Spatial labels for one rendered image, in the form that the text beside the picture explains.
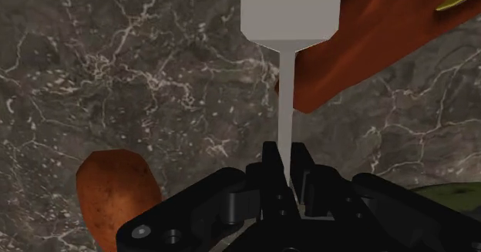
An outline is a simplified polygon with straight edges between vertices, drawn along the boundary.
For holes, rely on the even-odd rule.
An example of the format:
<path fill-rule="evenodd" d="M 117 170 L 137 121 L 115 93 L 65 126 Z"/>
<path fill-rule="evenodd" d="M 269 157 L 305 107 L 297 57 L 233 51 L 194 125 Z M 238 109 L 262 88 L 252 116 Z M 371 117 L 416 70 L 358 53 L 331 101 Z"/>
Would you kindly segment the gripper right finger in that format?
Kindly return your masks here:
<path fill-rule="evenodd" d="M 481 252 L 481 222 L 371 173 L 346 180 L 291 145 L 291 180 L 304 215 L 385 233 L 415 252 Z"/>

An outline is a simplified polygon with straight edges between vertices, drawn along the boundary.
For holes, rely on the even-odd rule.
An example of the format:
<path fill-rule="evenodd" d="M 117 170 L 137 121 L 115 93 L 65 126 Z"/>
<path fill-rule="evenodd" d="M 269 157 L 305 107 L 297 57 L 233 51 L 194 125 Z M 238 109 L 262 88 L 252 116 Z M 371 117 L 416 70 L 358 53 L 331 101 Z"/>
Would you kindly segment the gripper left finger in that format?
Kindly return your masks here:
<path fill-rule="evenodd" d="M 208 252 L 245 220 L 287 216 L 288 194 L 278 146 L 267 141 L 260 162 L 221 168 L 125 222 L 117 252 Z"/>

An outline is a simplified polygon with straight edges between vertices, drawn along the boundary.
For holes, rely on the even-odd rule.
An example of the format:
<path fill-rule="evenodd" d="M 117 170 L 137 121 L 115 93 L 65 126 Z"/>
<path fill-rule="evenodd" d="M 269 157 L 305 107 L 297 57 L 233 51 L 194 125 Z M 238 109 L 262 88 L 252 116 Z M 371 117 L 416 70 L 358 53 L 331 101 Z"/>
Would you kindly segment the grey spatula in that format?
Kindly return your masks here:
<path fill-rule="evenodd" d="M 280 53 L 277 147 L 290 181 L 296 53 L 338 30 L 341 0 L 240 0 L 240 30 L 251 42 Z"/>

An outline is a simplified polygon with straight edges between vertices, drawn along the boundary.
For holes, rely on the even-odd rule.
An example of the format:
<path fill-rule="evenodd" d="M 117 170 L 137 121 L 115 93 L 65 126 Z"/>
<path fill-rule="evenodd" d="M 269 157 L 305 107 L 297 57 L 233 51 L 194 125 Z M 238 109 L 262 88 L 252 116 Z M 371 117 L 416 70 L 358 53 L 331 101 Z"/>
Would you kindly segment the dark green vegetable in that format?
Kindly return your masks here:
<path fill-rule="evenodd" d="M 481 182 L 420 186 L 413 188 L 412 192 L 460 213 L 481 207 Z"/>

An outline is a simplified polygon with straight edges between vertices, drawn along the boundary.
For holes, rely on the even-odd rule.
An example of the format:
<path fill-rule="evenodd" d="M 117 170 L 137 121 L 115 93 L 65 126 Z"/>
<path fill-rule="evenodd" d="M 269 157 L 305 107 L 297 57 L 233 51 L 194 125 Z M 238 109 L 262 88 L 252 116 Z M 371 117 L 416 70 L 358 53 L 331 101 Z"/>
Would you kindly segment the brown potato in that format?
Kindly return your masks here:
<path fill-rule="evenodd" d="M 103 252 L 117 252 L 117 230 L 162 201 L 148 163 L 129 150 L 92 152 L 76 172 L 76 193 L 86 228 Z"/>

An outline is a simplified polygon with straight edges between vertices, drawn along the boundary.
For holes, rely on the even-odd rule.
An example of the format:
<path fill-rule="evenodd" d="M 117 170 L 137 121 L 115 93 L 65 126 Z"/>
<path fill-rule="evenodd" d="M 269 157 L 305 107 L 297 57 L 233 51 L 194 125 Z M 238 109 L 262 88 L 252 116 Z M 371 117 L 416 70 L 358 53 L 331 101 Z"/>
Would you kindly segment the orange-red bowl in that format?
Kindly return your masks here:
<path fill-rule="evenodd" d="M 338 31 L 296 55 L 294 108 L 313 112 L 342 90 L 481 14 L 481 0 L 436 11 L 443 1 L 341 0 Z"/>

